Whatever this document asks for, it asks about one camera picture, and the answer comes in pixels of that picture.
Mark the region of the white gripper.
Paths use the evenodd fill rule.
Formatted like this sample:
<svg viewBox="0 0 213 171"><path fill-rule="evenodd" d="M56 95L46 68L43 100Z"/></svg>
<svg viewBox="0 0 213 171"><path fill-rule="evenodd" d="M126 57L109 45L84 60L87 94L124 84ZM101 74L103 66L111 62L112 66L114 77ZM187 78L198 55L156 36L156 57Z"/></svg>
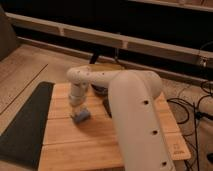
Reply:
<svg viewBox="0 0 213 171"><path fill-rule="evenodd" d="M69 93L69 101L72 105L72 112L71 116L75 117L77 115L77 105L80 105L80 112L87 112L87 107L82 103L86 99L86 93L88 91L88 84L87 83L80 83L80 84L72 84L70 93Z"/></svg>

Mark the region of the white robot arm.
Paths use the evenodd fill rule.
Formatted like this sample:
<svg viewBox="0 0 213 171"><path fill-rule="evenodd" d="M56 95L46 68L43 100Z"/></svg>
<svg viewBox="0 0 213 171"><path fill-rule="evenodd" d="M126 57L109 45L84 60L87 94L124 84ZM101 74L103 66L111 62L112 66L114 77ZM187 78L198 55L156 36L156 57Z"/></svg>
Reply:
<svg viewBox="0 0 213 171"><path fill-rule="evenodd" d="M70 102L85 100L85 86L108 89L109 106L125 171L176 171L154 105L162 81L153 71L93 71L88 66L71 68Z"/></svg>

